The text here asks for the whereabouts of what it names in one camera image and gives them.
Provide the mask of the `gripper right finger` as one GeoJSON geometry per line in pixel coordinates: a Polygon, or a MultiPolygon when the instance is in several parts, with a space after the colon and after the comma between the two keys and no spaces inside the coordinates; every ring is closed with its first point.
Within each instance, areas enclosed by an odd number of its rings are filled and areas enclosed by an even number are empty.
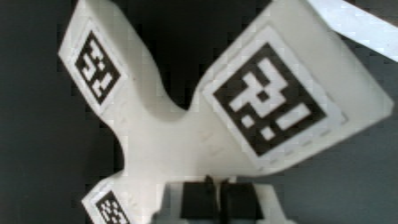
{"type": "Polygon", "coordinates": [[[291,224],[271,185],[222,182],[220,223],[291,224]]]}

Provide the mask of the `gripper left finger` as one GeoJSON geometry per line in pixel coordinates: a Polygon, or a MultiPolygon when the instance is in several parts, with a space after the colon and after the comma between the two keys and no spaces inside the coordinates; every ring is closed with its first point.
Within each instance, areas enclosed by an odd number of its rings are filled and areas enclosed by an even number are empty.
{"type": "Polygon", "coordinates": [[[213,178],[166,184],[166,221],[170,224],[211,224],[218,221],[213,178]]]}

